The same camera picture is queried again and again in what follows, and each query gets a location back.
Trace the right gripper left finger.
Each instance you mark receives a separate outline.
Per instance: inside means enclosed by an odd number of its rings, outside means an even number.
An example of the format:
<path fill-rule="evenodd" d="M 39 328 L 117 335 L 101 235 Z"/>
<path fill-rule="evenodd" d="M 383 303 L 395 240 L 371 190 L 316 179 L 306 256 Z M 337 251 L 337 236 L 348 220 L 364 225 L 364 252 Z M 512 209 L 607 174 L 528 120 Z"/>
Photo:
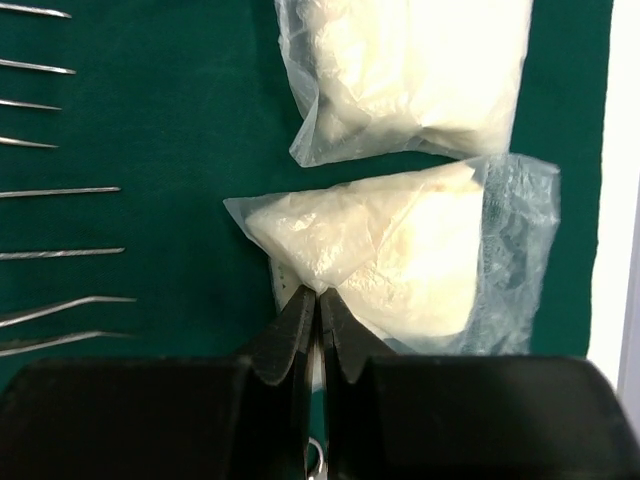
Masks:
<path fill-rule="evenodd" d="M 1 397 L 5 479 L 303 479 L 316 298 L 232 354 L 58 358 Z"/>

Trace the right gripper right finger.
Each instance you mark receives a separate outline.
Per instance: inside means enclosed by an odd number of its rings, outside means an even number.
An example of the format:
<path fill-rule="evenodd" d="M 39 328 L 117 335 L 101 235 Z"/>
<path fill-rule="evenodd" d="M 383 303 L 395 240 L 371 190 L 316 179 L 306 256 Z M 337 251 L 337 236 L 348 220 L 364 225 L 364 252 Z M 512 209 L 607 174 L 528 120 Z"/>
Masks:
<path fill-rule="evenodd" d="M 321 296 L 332 479 L 621 479 L 625 416 L 588 361 L 396 353 Z"/>

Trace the cotton ball bag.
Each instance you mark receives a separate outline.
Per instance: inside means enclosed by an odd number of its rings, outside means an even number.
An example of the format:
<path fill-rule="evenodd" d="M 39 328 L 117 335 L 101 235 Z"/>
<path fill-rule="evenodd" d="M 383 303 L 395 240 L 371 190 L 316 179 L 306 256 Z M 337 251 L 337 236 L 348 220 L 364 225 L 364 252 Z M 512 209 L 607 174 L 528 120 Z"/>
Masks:
<path fill-rule="evenodd" d="M 560 224 L 560 170 L 490 155 L 327 189 L 228 198 L 274 285 L 335 291 L 408 352 L 522 354 Z"/>
<path fill-rule="evenodd" d="M 302 116 L 290 153 L 317 167 L 404 151 L 509 150 L 529 1 L 279 1 Z"/>

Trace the curved tip steel tweezers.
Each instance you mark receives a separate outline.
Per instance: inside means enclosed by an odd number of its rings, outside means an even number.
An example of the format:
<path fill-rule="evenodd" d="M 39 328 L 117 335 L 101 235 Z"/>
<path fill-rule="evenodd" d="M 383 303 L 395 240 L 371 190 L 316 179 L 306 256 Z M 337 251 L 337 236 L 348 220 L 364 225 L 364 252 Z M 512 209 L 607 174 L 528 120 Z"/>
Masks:
<path fill-rule="evenodd" d="M 130 338 L 71 310 L 98 304 L 133 304 L 135 298 L 90 295 L 27 310 L 1 314 L 1 357 L 49 349 L 96 338 Z"/>

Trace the dark green surgical cloth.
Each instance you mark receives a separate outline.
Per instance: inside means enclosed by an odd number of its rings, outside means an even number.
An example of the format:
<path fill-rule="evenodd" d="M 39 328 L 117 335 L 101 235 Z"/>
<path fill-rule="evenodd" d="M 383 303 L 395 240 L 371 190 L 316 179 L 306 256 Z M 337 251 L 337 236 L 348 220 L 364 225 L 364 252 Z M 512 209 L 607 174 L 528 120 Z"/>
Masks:
<path fill-rule="evenodd" d="M 1 314 L 90 295 L 135 298 L 71 310 L 130 338 L 96 338 L 1 357 L 4 391 L 58 358 L 225 357 L 256 337 L 299 288 L 274 285 L 269 257 L 231 218 L 228 198 L 327 189 L 466 159 L 420 151 L 303 167 L 303 119 L 279 47 L 279 1 L 74 1 L 58 65 L 10 69 L 1 89 L 59 101 L 58 149 L 1 151 L 13 189 L 118 186 L 100 196 L 126 244 L 118 255 L 1 260 Z M 560 224 L 533 320 L 559 344 L 586 334 L 596 252 L 599 157 L 613 5 L 533 5 L 510 148 L 560 170 Z"/>

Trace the thin short steel tweezers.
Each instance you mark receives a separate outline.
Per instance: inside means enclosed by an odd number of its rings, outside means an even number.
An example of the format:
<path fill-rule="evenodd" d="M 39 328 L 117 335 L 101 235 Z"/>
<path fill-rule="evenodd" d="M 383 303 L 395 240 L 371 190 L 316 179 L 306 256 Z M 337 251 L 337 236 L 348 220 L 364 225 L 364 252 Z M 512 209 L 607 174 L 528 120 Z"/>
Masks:
<path fill-rule="evenodd" d="M 54 150 L 59 106 L 1 99 L 1 145 L 12 148 Z"/>

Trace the small steel scissors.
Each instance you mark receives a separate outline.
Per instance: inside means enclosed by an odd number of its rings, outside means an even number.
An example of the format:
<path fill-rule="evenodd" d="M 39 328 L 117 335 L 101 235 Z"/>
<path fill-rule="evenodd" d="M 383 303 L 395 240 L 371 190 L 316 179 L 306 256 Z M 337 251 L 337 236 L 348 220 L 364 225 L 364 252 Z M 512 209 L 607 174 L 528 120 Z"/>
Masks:
<path fill-rule="evenodd" d="M 327 480 L 328 469 L 325 460 L 324 449 L 321 443 L 310 437 L 307 444 L 307 471 L 308 480 Z"/>

